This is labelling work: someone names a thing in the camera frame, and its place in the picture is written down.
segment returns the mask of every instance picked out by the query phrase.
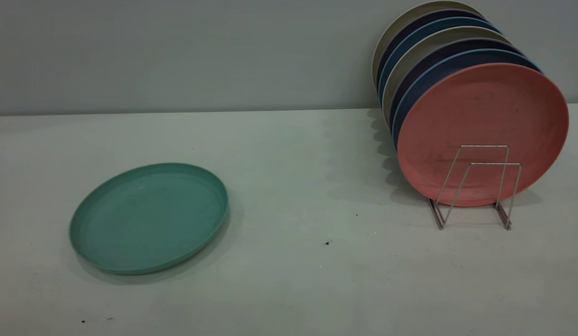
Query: pink plate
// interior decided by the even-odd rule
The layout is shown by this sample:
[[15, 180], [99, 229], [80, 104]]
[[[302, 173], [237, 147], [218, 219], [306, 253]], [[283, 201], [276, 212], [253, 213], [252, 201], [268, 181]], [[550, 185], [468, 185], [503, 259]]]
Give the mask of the pink plate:
[[[488, 63], [455, 72], [428, 89], [401, 127], [398, 155], [405, 178], [436, 200], [460, 145], [508, 145], [522, 165], [517, 192], [537, 181], [566, 140], [569, 113], [544, 75], [516, 64]], [[505, 149], [464, 148], [440, 202], [451, 204], [471, 162], [503, 162]], [[517, 166], [508, 166], [501, 200], [513, 195]], [[502, 166], [472, 166], [456, 206], [496, 201]]]

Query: plate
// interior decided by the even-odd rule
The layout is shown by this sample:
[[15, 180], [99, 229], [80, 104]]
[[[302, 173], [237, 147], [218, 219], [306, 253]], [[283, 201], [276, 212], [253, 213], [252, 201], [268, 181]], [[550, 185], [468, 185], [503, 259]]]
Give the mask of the plate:
[[[569, 114], [562, 93], [540, 72], [510, 63], [479, 64], [451, 74], [417, 100], [404, 120], [398, 159], [405, 178], [436, 199], [460, 145], [508, 145], [522, 165], [517, 192], [553, 164], [566, 140]], [[450, 204], [470, 162], [502, 162], [503, 149], [463, 149], [441, 197]], [[456, 206], [496, 201], [502, 166], [474, 166]], [[506, 168], [501, 199], [513, 195], [517, 167]]]
[[456, 1], [426, 2], [425, 4], [421, 4], [406, 11], [401, 16], [397, 17], [397, 19], [393, 21], [393, 23], [391, 23], [388, 28], [386, 28], [384, 34], [382, 34], [382, 37], [376, 45], [376, 50], [374, 51], [374, 59], [372, 59], [372, 81], [374, 82], [374, 86], [376, 86], [376, 72], [378, 71], [378, 64], [380, 63], [382, 52], [385, 51], [386, 46], [390, 43], [391, 40], [393, 40], [393, 38], [395, 38], [395, 36], [402, 30], [402, 28], [405, 28], [412, 21], [424, 14], [449, 8], [465, 9], [467, 11], [472, 11], [481, 15], [481, 13], [479, 13], [479, 11], [477, 11], [477, 9], [474, 7]]
[[206, 246], [228, 206], [225, 187], [211, 172], [153, 164], [97, 187], [74, 213], [69, 235], [77, 254], [105, 272], [156, 272]]
[[453, 28], [457, 26], [475, 26], [475, 27], [483, 27], [490, 30], [494, 30], [495, 32], [499, 31], [494, 28], [490, 23], [474, 19], [471, 17], [449, 17], [447, 19], [440, 19], [434, 22], [428, 23], [421, 28], [418, 28], [414, 32], [412, 32], [409, 36], [407, 36], [404, 40], [399, 43], [399, 45], [395, 48], [395, 50], [390, 54], [389, 58], [386, 60], [384, 64], [384, 68], [382, 69], [380, 78], [378, 79], [378, 98], [381, 100], [384, 94], [384, 86], [386, 85], [386, 79], [388, 78], [390, 72], [395, 67], [395, 64], [399, 62], [402, 56], [417, 44], [419, 41], [425, 39], [426, 37], [439, 32], [441, 30], [447, 28]]
[[392, 121], [389, 122], [388, 119], [390, 104], [395, 95], [397, 86], [401, 83], [407, 72], [409, 72], [417, 62], [432, 51], [435, 51], [445, 44], [468, 38], [491, 38], [492, 40], [499, 40], [510, 44], [504, 36], [493, 30], [472, 26], [447, 28], [419, 41], [400, 58], [399, 62], [395, 64], [395, 67], [390, 72], [389, 77], [386, 79], [382, 101], [385, 102], [383, 104], [383, 115], [387, 126], [392, 124]]
[[412, 32], [415, 32], [415, 30], [427, 25], [428, 23], [438, 21], [440, 19], [447, 19], [449, 17], [471, 17], [473, 19], [487, 22], [483, 16], [463, 9], [442, 9], [418, 17], [405, 28], [402, 28], [402, 30], [395, 36], [395, 38], [393, 38], [393, 40], [391, 40], [387, 45], [386, 49], [382, 53], [382, 57], [380, 58], [380, 63], [378, 63], [378, 69], [376, 70], [376, 80], [380, 79], [382, 68], [386, 63], [386, 60], [389, 58], [391, 53], [395, 51], [395, 48], [399, 45], [399, 43], [402, 42], [402, 40], [404, 40]]
[[399, 99], [399, 103], [395, 109], [395, 116], [392, 118], [393, 124], [391, 134], [395, 146], [398, 146], [400, 128], [407, 113], [413, 104], [417, 102], [417, 99], [426, 92], [426, 90], [450, 74], [470, 66], [485, 63], [520, 64], [539, 71], [539, 69], [524, 56], [513, 51], [502, 49], [474, 49], [457, 53], [456, 55], [441, 60], [440, 62], [430, 66], [428, 70], [423, 72], [423, 74], [419, 75], [406, 89], [402, 98], [399, 99], [399, 96], [395, 95], [394, 104], [397, 104], [396, 101]]
[[[426, 70], [431, 68], [434, 64], [449, 58], [453, 55], [457, 55], [459, 53], [464, 53], [465, 51], [471, 51], [474, 49], [500, 49], [504, 51], [511, 51], [517, 55], [525, 56], [519, 49], [513, 47], [509, 43], [502, 42], [499, 40], [492, 40], [492, 39], [485, 39], [485, 38], [472, 38], [466, 39], [461, 41], [456, 41], [449, 43], [447, 45], [443, 45], [442, 47], [436, 49], [432, 53], [426, 55], [423, 59], [421, 59], [417, 64], [415, 64], [411, 70], [403, 77], [397, 89], [395, 91], [395, 95], [389, 101], [389, 115], [387, 116], [387, 120], [389, 121], [389, 128], [392, 134], [393, 131], [393, 119], [395, 117], [396, 109], [399, 106], [401, 99], [403, 98], [407, 89], [411, 87], [411, 85], [415, 82], [417, 78], [421, 76]], [[535, 64], [532, 63], [532, 68], [539, 70]]]

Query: beige plate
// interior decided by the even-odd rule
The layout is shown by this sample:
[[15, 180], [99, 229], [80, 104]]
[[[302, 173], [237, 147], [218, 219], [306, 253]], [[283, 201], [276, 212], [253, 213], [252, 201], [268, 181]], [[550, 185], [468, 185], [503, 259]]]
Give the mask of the beige plate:
[[378, 44], [376, 45], [376, 50], [374, 51], [374, 59], [372, 60], [372, 80], [374, 81], [374, 87], [376, 87], [376, 71], [378, 70], [378, 64], [380, 63], [380, 59], [382, 58], [382, 53], [384, 53], [386, 47], [389, 46], [390, 41], [393, 40], [393, 38], [395, 38], [395, 36], [402, 30], [402, 28], [405, 28], [408, 24], [413, 22], [418, 17], [441, 9], [465, 9], [481, 15], [481, 13], [479, 13], [479, 11], [477, 11], [477, 9], [475, 9], [474, 7], [462, 4], [461, 2], [432, 1], [411, 8], [409, 11], [399, 16], [386, 29], [386, 31], [380, 38], [380, 41], [378, 41]]
[[414, 65], [432, 51], [435, 51], [445, 44], [465, 40], [467, 38], [492, 38], [494, 40], [511, 44], [511, 42], [501, 34], [487, 28], [475, 26], [448, 28], [436, 32], [417, 42], [417, 44], [411, 47], [403, 57], [400, 58], [399, 62], [395, 64], [395, 67], [390, 72], [389, 77], [386, 79], [386, 86], [384, 87], [384, 93], [382, 95], [382, 106], [384, 106], [382, 112], [384, 115], [384, 121], [386, 121], [387, 125], [389, 124], [388, 116], [393, 96], [395, 95], [397, 87], [399, 87], [399, 84], [403, 80], [403, 77], [409, 72], [409, 70], [411, 70]]

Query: blue plate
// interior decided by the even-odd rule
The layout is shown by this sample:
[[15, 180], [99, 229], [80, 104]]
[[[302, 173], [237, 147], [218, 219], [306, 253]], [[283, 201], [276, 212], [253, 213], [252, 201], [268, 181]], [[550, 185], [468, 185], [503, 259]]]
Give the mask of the blue plate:
[[453, 27], [460, 27], [460, 26], [476, 26], [487, 28], [493, 30], [495, 32], [500, 33], [499, 30], [494, 28], [491, 24], [486, 21], [482, 21], [479, 19], [474, 19], [472, 17], [449, 17], [447, 19], [440, 19], [427, 25], [424, 25], [421, 28], [418, 28], [409, 36], [407, 36], [404, 40], [395, 47], [395, 50], [390, 54], [389, 58], [384, 63], [384, 67], [382, 68], [382, 72], [378, 79], [378, 98], [380, 100], [380, 106], [383, 106], [382, 97], [384, 95], [384, 87], [386, 86], [386, 80], [389, 78], [390, 72], [395, 67], [396, 63], [399, 62], [400, 58], [417, 42], [425, 39], [426, 37], [439, 32], [441, 30]]
[[401, 125], [409, 110], [413, 107], [415, 102], [434, 84], [448, 75], [454, 74], [459, 70], [463, 70], [470, 66], [486, 64], [486, 63], [512, 63], [532, 68], [540, 71], [530, 60], [525, 57], [513, 53], [511, 51], [500, 49], [475, 49], [464, 51], [446, 58], [431, 68], [426, 70], [421, 76], [415, 79], [414, 83], [407, 89], [403, 95], [402, 100], [397, 106], [395, 118], [393, 120], [393, 141], [395, 148], [397, 148], [399, 140], [399, 132]]
[[439, 11], [433, 11], [418, 17], [413, 22], [402, 28], [402, 30], [395, 36], [395, 38], [393, 38], [393, 40], [390, 41], [382, 53], [380, 63], [378, 64], [378, 69], [376, 69], [376, 85], [378, 85], [378, 82], [380, 81], [380, 74], [382, 73], [382, 68], [386, 63], [386, 60], [402, 40], [417, 30], [417, 28], [423, 27], [428, 23], [434, 22], [436, 20], [446, 19], [447, 17], [474, 17], [475, 19], [486, 21], [486, 19], [484, 19], [481, 15], [463, 9], [441, 9]]
[[523, 53], [519, 51], [519, 49], [513, 47], [512, 45], [499, 40], [492, 40], [491, 38], [468, 38], [443, 45], [442, 47], [424, 56], [423, 59], [412, 66], [409, 72], [407, 72], [407, 74], [403, 77], [397, 86], [395, 95], [391, 97], [390, 106], [388, 108], [389, 129], [392, 131], [393, 118], [395, 117], [395, 112], [400, 100], [403, 98], [404, 93], [415, 81], [415, 79], [419, 77], [419, 75], [423, 74], [423, 72], [441, 60], [473, 49], [500, 49], [511, 51], [513, 53], [524, 56]]

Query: stack of plates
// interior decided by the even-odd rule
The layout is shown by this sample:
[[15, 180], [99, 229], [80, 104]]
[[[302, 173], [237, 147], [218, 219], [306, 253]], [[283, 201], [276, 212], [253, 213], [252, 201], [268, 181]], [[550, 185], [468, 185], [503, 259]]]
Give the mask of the stack of plates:
[[[522, 167], [517, 191], [560, 153], [569, 117], [559, 89], [477, 9], [454, 1], [417, 6], [378, 42], [372, 79], [399, 164], [411, 185], [436, 200], [461, 145], [508, 145]], [[465, 148], [441, 195], [450, 204], [470, 162], [502, 162], [505, 151]], [[470, 170], [457, 206], [496, 201], [502, 166]], [[506, 170], [501, 199], [513, 195]]]

